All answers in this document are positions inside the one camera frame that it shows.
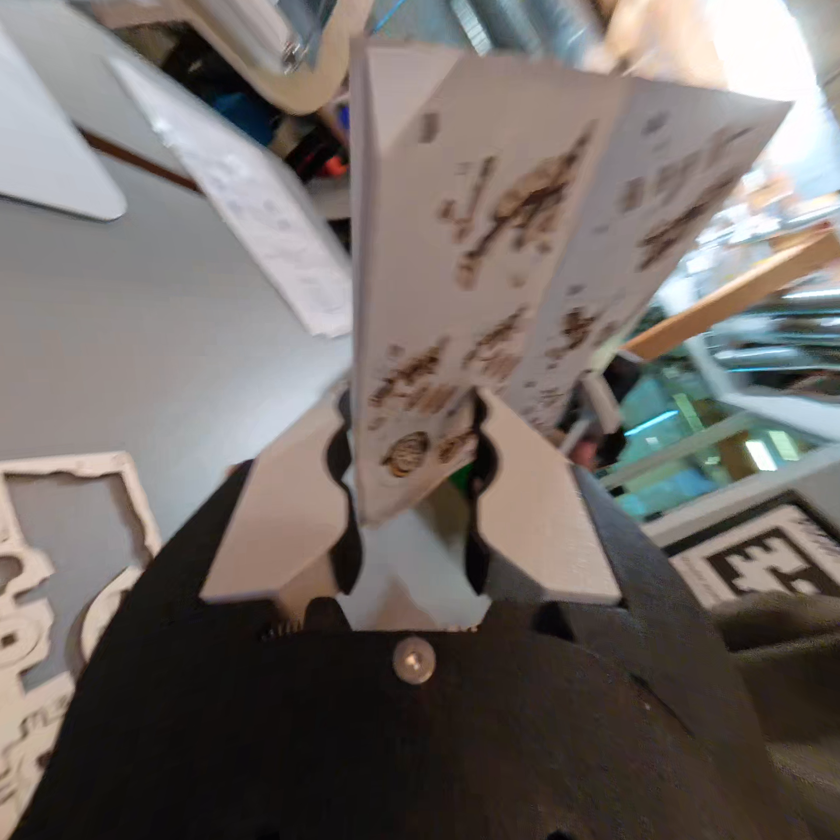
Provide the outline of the white rounded board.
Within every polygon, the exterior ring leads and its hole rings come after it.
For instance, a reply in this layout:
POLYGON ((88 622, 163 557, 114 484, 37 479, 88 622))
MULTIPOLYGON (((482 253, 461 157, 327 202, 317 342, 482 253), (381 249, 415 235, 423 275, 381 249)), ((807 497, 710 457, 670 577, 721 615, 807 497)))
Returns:
POLYGON ((43 81, 1 29, 1 196, 109 223, 127 200, 43 81))

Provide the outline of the white instruction booklet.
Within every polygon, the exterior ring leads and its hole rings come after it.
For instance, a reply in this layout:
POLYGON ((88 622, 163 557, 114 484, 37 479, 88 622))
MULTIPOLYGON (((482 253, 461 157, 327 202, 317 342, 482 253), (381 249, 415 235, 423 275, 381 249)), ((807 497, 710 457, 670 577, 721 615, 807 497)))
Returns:
POLYGON ((483 387, 554 429, 791 110, 523 54, 357 38, 353 451, 377 526, 473 459, 483 387))

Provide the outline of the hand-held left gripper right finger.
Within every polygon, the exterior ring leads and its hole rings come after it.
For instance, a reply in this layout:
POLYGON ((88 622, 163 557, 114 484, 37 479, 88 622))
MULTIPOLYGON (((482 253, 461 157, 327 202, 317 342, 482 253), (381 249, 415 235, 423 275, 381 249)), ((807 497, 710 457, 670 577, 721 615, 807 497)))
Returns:
POLYGON ((497 395, 474 390, 465 572, 493 601, 617 606, 622 593, 574 465, 497 395))

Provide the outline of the wooden beam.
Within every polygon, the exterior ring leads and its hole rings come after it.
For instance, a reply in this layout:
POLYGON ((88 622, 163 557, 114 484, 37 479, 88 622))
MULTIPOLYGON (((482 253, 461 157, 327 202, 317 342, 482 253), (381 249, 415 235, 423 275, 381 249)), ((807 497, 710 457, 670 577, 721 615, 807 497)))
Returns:
POLYGON ((834 231, 809 234, 795 245, 761 261, 741 276, 627 341, 622 350, 642 361, 654 361, 719 322, 746 311, 771 293, 829 266, 839 258, 834 231))

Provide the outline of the black and white tag sign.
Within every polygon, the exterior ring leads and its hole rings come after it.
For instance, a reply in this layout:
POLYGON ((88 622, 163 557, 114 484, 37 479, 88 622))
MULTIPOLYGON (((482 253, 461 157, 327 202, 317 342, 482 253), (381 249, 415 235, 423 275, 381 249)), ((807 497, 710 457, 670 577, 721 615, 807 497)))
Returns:
POLYGON ((699 604, 751 594, 839 595, 839 533, 786 492, 664 547, 699 604))

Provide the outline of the wooden puzzle sheet with cutouts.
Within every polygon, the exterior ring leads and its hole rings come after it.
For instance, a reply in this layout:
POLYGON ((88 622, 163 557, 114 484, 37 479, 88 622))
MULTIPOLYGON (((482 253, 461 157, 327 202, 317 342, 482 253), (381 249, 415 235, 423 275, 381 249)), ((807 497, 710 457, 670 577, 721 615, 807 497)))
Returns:
POLYGON ((117 476, 129 509, 142 529, 143 547, 152 560, 162 549, 161 532, 128 453, 64 455, 8 460, 1 464, 2 558, 19 572, 1 594, 1 838, 10 838, 46 769, 75 693, 68 671, 26 689, 23 674, 45 661, 50 651, 54 613, 46 599, 20 603, 55 572, 46 553, 29 545, 20 527, 7 479, 11 476, 66 475, 79 480, 117 476))

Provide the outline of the pale curved panel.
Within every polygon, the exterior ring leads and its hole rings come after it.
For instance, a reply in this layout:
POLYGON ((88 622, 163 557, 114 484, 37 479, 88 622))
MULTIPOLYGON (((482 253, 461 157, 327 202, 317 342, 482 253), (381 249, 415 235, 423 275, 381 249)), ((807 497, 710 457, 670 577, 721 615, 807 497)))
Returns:
POLYGON ((337 95, 350 41, 365 28, 373 1, 91 2, 110 29, 183 23, 279 109, 316 112, 337 95))

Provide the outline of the grey desk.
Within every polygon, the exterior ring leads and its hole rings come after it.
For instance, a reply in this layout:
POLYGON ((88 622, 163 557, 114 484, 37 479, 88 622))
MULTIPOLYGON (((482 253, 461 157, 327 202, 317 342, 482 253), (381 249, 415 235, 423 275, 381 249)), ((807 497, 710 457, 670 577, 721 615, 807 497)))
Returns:
POLYGON ((128 453, 167 542, 350 366, 210 202, 96 150, 109 223, 2 201, 2 459, 128 453))

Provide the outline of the printed paper sheet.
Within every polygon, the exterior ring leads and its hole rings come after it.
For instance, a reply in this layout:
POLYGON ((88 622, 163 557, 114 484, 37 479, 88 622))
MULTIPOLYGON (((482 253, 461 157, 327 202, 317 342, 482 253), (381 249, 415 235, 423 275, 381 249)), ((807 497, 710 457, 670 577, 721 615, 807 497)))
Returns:
POLYGON ((295 173, 153 67, 107 59, 120 87, 310 335, 353 327, 350 257, 295 173))

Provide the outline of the person's brown shirt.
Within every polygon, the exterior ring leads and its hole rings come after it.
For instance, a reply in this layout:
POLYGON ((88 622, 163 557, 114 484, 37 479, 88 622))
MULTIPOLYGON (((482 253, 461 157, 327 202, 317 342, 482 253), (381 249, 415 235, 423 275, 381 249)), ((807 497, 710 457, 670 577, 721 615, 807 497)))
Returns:
POLYGON ((839 599, 752 593, 710 609, 774 769, 813 838, 839 838, 839 599))

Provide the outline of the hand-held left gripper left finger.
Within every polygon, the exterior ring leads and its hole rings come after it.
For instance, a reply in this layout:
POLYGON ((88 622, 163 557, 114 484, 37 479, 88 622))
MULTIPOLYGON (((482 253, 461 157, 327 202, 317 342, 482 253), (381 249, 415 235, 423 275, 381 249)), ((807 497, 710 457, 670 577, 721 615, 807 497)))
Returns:
POLYGON ((353 591, 363 545, 345 481, 350 426, 349 390, 334 389, 257 456, 203 584, 205 603, 270 601, 301 623, 312 600, 353 591))

